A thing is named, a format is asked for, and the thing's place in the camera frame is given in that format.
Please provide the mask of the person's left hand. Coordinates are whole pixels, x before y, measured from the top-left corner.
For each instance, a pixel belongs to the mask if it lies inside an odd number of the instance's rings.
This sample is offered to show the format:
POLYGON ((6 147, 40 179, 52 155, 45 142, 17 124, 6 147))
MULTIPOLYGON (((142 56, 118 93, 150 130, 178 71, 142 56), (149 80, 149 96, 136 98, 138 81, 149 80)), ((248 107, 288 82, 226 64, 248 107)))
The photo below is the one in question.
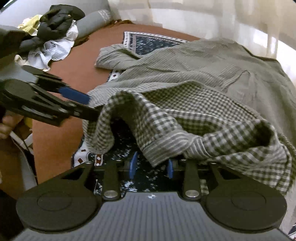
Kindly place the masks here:
POLYGON ((6 139, 22 119, 22 115, 7 113, 1 120, 0 139, 6 139))

